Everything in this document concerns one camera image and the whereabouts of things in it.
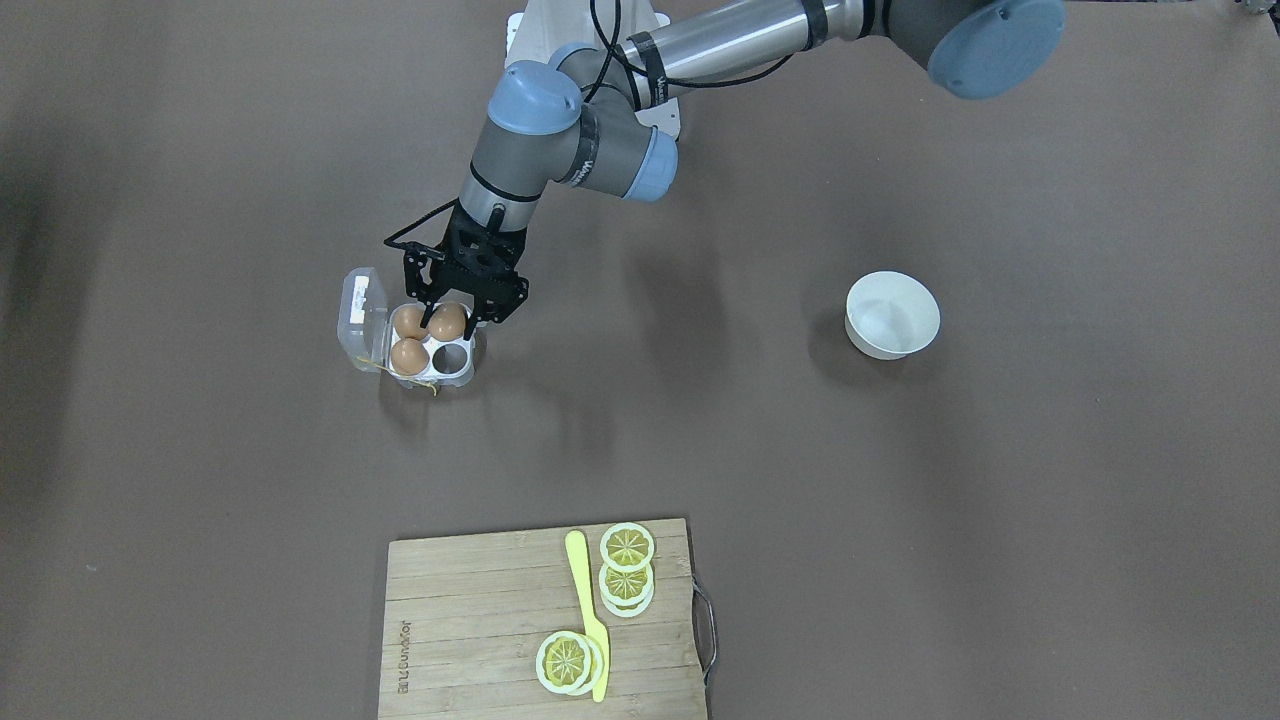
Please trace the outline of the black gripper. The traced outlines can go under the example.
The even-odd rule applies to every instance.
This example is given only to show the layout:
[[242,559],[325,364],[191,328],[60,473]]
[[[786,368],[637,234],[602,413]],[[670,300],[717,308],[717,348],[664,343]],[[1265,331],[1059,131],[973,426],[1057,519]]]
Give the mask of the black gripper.
[[419,327],[426,329],[439,301],[451,291],[472,297],[463,338],[471,341],[484,323],[502,323],[529,297],[529,281],[517,273],[526,229],[504,232],[506,205],[493,206],[483,222],[458,202],[447,202],[403,228],[408,234],[448,210],[442,241],[428,246],[403,241],[404,291],[422,302]]

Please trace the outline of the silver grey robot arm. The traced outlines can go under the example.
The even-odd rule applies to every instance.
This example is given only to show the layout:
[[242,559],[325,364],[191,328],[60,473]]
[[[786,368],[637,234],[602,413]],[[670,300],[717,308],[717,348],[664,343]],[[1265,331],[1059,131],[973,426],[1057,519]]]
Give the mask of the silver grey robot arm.
[[879,36],[961,99],[996,97],[1032,77],[1059,46],[1061,1],[732,1],[658,29],[566,44],[507,67],[445,233],[433,246],[397,231],[407,296],[433,310],[467,295],[472,334],[529,296],[517,272],[529,224],[552,182],[654,202],[677,168],[675,137],[637,114],[699,88],[748,85],[831,38]]

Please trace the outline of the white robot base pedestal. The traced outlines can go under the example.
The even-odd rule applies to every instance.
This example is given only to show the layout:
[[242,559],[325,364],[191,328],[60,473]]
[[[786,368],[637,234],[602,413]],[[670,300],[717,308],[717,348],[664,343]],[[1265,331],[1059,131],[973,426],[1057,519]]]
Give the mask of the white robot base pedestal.
[[[671,24],[669,15],[655,12],[654,1],[620,1],[620,40],[640,31],[654,31]],[[599,40],[590,15],[590,1],[527,1],[524,12],[512,14],[506,27],[506,59],[503,67],[521,60],[550,64],[554,51],[566,45],[604,47],[614,26],[614,1],[596,1],[596,18],[605,38]],[[673,138],[680,137],[682,120],[678,100],[657,108],[643,109],[636,118]]]

